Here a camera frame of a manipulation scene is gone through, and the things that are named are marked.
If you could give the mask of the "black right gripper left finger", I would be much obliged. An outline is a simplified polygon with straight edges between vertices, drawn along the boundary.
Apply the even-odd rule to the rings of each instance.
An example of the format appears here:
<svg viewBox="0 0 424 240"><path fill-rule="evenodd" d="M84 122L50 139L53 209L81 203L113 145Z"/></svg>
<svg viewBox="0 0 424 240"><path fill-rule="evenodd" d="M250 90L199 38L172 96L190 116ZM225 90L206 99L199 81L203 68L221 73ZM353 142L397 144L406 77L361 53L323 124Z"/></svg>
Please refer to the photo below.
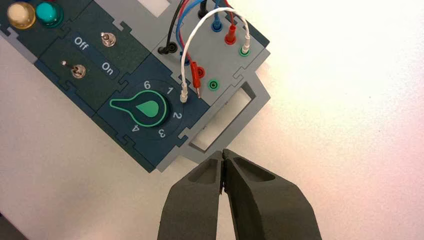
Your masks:
<svg viewBox="0 0 424 240"><path fill-rule="evenodd" d="M222 171L222 152L216 151L170 188L159 240L216 239Z"/></svg>

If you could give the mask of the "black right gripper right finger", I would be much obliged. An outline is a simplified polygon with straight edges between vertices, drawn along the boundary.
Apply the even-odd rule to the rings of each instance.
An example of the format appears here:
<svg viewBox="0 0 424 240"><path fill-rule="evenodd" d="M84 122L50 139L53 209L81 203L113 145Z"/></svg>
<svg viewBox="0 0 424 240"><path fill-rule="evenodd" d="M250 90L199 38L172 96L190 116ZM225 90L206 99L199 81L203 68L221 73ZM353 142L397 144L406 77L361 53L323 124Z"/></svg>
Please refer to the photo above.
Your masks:
<svg viewBox="0 0 424 240"><path fill-rule="evenodd" d="M238 240L320 240L314 210L300 188L224 149L224 191Z"/></svg>

